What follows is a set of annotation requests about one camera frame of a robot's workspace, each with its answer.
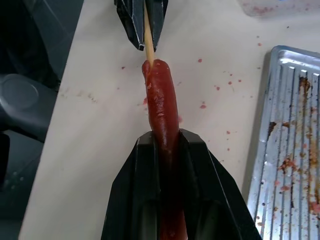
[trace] sausage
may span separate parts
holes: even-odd
[[[169,66],[156,59],[142,65],[149,123],[159,152],[161,187],[160,240],[186,240],[187,229],[179,178],[179,119]]]

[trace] white table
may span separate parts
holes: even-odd
[[[320,52],[319,22],[317,13],[251,18],[236,0],[169,2],[156,56],[170,65],[180,127],[207,142],[245,198],[264,56],[276,45]],[[136,139],[150,130],[142,105],[144,60],[113,1],[85,1],[21,240],[100,239],[112,182]]]

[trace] sauce stain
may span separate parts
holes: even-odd
[[[288,190],[290,190],[291,189],[291,187],[289,187],[289,186],[282,186],[281,187],[281,190],[282,191],[288,191]]]

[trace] baking tray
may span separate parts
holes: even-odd
[[[320,54],[271,51],[248,209],[264,240],[319,240]]]

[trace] wooden skewer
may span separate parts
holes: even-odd
[[[146,3],[144,3],[144,45],[145,45],[146,59],[150,62],[150,65],[152,67],[155,60],[155,51],[154,51],[154,43],[152,41]]]

